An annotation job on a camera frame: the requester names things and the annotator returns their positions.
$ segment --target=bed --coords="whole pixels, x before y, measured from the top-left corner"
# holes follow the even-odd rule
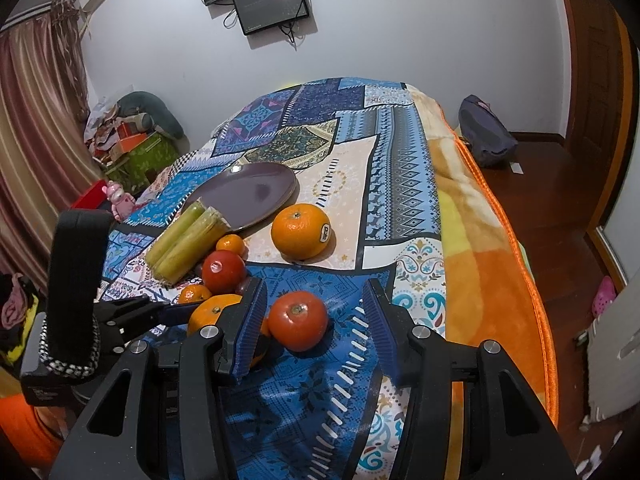
[[[367,336],[359,300],[371,277],[447,340],[498,340],[557,424],[554,347],[513,230],[437,102],[404,83],[329,78],[251,102],[178,160],[156,184],[156,199],[111,233],[102,298],[175,301],[199,282],[187,275],[163,288],[144,252],[197,186],[257,161],[292,168],[295,200],[324,208],[337,236],[327,253],[292,265],[273,246],[268,219],[242,234],[248,269],[266,280],[270,300],[297,288],[320,295],[335,329],[323,352],[266,358],[223,394],[240,478],[388,478],[408,390],[382,375]],[[173,342],[184,328],[160,326],[145,337]],[[454,388],[447,478],[458,478],[462,413]],[[175,439],[168,431],[170,453],[178,453]]]

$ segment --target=green box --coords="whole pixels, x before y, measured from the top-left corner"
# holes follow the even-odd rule
[[[121,183],[126,191],[136,194],[152,184],[158,173],[177,159],[178,152],[171,141],[156,132],[119,158],[105,175]]]

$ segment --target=striped curtain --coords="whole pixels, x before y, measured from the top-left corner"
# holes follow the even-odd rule
[[[86,76],[69,5],[0,34],[0,271],[42,290],[58,213],[100,179],[82,142]]]

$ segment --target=oval plate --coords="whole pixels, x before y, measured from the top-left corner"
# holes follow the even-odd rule
[[[200,184],[182,211],[201,199],[214,207],[232,231],[240,231],[275,213],[296,189],[296,174],[276,162],[234,165]]]

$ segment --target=pink toy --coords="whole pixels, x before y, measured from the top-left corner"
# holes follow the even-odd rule
[[[124,222],[136,208],[136,200],[131,193],[126,193],[122,185],[110,180],[106,186],[102,186],[102,192],[111,202],[111,212],[118,222]]]
[[[605,276],[600,282],[596,297],[593,298],[593,303],[591,304],[593,317],[601,316],[615,299],[616,288],[613,286],[613,280],[609,276]]]

